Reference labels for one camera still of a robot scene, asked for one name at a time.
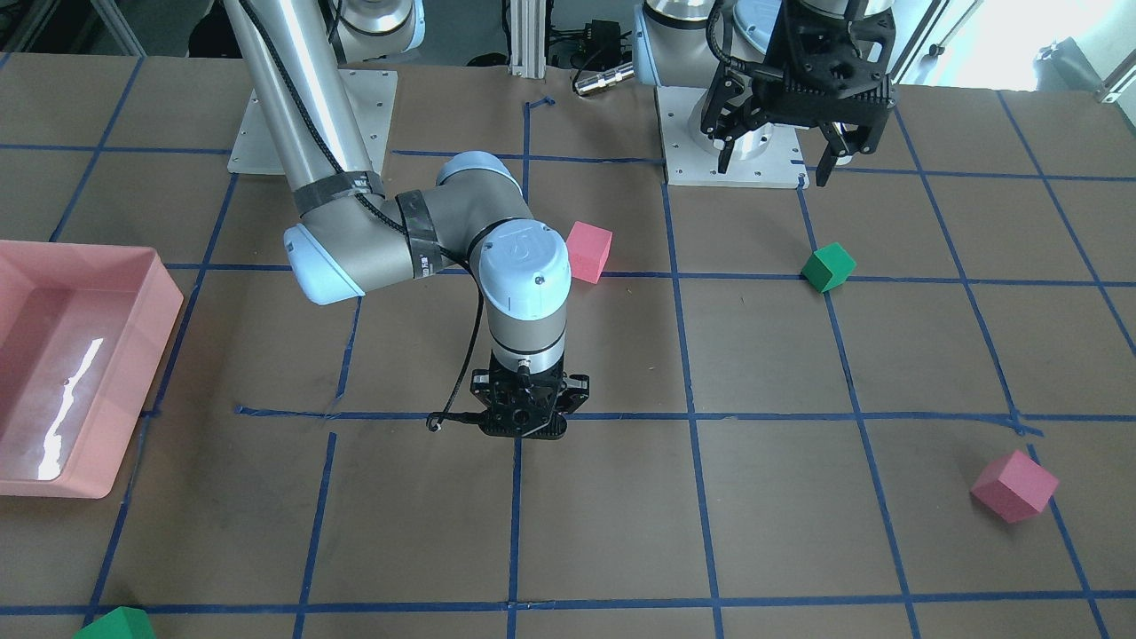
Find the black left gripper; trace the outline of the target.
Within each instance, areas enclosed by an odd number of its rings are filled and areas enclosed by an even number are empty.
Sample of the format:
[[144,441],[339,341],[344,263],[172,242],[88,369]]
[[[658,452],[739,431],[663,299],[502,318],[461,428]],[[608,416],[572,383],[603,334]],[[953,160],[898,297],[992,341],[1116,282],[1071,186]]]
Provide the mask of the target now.
[[888,75],[892,7],[892,1],[784,1],[765,56],[779,78],[752,84],[726,67],[715,69],[699,117],[699,132],[722,141],[715,171],[725,174],[741,138],[767,122],[820,130],[826,150],[816,186],[826,186],[841,161],[875,153],[895,108]]

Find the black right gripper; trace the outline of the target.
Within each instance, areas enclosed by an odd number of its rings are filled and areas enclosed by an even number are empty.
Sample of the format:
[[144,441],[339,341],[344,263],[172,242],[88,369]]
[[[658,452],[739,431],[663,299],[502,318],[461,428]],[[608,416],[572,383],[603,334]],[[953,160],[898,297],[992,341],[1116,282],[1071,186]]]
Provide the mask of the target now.
[[511,439],[557,440],[567,430],[571,415],[591,396],[591,377],[566,374],[563,360],[548,371],[532,373],[526,367],[507,370],[500,360],[471,374],[471,395],[485,410],[471,416],[471,424],[487,435]]

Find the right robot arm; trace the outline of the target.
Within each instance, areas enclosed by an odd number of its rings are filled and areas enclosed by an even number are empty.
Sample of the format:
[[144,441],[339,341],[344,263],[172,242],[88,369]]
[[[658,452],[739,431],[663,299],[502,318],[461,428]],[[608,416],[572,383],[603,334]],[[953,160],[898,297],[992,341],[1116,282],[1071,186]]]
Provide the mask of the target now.
[[488,435],[556,440],[591,393],[563,371],[569,250],[534,218],[523,186],[493,153],[457,153],[437,185],[389,197],[366,150],[323,13],[314,1],[227,1],[225,13],[266,117],[300,221],[283,244],[312,302],[343,302],[449,265],[478,288],[476,320],[493,340],[471,372],[479,413],[431,413]]

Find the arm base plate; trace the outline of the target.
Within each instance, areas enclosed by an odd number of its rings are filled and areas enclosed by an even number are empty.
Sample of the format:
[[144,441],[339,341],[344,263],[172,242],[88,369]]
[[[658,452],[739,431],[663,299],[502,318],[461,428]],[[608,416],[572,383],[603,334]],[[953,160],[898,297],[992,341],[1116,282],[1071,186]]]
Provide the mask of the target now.
[[797,130],[767,124],[742,135],[734,146],[726,171],[718,169],[725,143],[698,132],[705,89],[658,86],[655,89],[660,135],[665,146],[667,181],[686,186],[809,186],[807,161]]
[[[398,74],[393,70],[354,69],[342,69],[340,74],[373,171],[383,174]],[[272,141],[272,131],[264,117],[264,108],[254,92],[245,105],[227,169],[231,173],[265,177],[281,177],[284,174],[279,155]]]

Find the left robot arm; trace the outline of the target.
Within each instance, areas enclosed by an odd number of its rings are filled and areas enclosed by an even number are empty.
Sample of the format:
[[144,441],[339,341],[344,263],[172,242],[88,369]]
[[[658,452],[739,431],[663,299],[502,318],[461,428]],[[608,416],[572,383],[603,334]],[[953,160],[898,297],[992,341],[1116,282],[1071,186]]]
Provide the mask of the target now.
[[896,105],[889,1],[644,1],[633,70],[655,89],[670,185],[826,185]]

